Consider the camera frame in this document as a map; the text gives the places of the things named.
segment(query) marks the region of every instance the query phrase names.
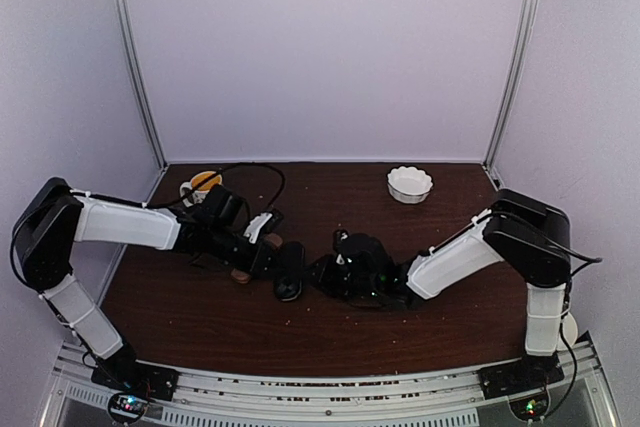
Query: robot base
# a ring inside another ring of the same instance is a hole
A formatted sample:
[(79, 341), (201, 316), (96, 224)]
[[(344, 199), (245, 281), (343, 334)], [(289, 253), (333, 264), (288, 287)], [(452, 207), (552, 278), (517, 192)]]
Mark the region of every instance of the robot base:
[(508, 364), (485, 367), (478, 371), (485, 399), (515, 395), (564, 379), (558, 354), (550, 357), (525, 356)]
[[(147, 386), (144, 385), (133, 388), (127, 391), (128, 393), (142, 399), (152, 398), (166, 401), (173, 399), (173, 392), (176, 390), (176, 385), (178, 384), (179, 374), (177, 371), (166, 367), (141, 363), (136, 363), (136, 367), (142, 378), (148, 379), (149, 388), (147, 389)], [(119, 383), (115, 382), (98, 368), (94, 369), (93, 374), (91, 374), (91, 382), (104, 385), (110, 389), (122, 390), (122, 386)]]

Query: yellow object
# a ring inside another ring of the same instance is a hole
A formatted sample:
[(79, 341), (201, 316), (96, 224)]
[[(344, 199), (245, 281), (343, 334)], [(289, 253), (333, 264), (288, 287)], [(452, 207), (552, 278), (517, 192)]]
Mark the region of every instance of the yellow object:
[[(196, 185), (199, 185), (207, 177), (211, 177), (214, 174), (215, 174), (215, 171), (213, 171), (213, 170), (209, 171), (209, 172), (200, 172), (193, 179), (191, 179), (191, 187), (193, 188)], [(200, 192), (208, 192), (213, 188), (214, 185), (217, 185), (217, 184), (222, 184), (222, 176), (221, 175), (217, 175), (214, 178), (212, 178), (211, 180), (205, 182), (203, 185), (198, 187), (198, 191), (200, 191)]]

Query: wooden table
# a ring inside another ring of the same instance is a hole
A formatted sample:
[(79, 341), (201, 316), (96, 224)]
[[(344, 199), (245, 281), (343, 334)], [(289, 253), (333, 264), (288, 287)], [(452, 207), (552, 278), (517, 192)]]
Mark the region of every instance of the wooden table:
[[(211, 165), (174, 165), (154, 201)], [(387, 192), (390, 164), (280, 164), (287, 186), (276, 206), (278, 233), (299, 240), (307, 262), (331, 252), (338, 228), (382, 240), (396, 261), (436, 245), (491, 203), (479, 165), (423, 165), (434, 190), (419, 205)], [(224, 177), (255, 212), (277, 188), (261, 169)], [(143, 360), (256, 375), (353, 376), (432, 371), (516, 357), (523, 352), (526, 288), (507, 265), (494, 265), (407, 312), (357, 310), (308, 288), (280, 303), (268, 281), (239, 285), (229, 268), (188, 265), (184, 255), (129, 247), (104, 310)]]

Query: small brown object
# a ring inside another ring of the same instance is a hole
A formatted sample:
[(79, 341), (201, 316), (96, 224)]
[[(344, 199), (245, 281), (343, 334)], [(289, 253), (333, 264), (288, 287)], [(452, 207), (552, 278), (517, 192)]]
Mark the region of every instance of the small brown object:
[[(282, 247), (282, 244), (284, 243), (284, 241), (282, 240), (282, 237), (274, 233), (265, 235), (262, 240), (263, 242), (266, 242), (267, 244), (271, 245), (271, 247), (273, 247), (275, 250), (278, 250), (280, 247)], [(246, 285), (249, 282), (251, 282), (251, 274), (247, 274), (246, 272), (243, 272), (238, 269), (233, 269), (231, 271), (231, 278), (237, 283), (242, 285)]]
[(280, 247), (282, 247), (282, 244), (284, 244), (282, 237), (280, 237), (278, 234), (274, 234), (273, 232), (265, 235), (262, 238), (262, 241), (267, 242), (268, 244), (271, 244), (271, 247), (273, 247), (276, 250), (278, 250)]
[(242, 285), (251, 282), (251, 275), (238, 269), (233, 269), (231, 271), (231, 278)]

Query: white disc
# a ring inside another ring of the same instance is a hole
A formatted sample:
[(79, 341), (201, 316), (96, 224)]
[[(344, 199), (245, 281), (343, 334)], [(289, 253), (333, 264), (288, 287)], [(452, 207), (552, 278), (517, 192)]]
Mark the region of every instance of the white disc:
[[(570, 347), (573, 347), (578, 340), (578, 323), (576, 319), (571, 314), (567, 314), (564, 318), (564, 322), (562, 323), (562, 331), (564, 333), (564, 338), (567, 339), (567, 343)], [(560, 334), (558, 334), (558, 346), (556, 349), (560, 352), (564, 352), (567, 350), (567, 346), (564, 345), (562, 339), (560, 338)]]

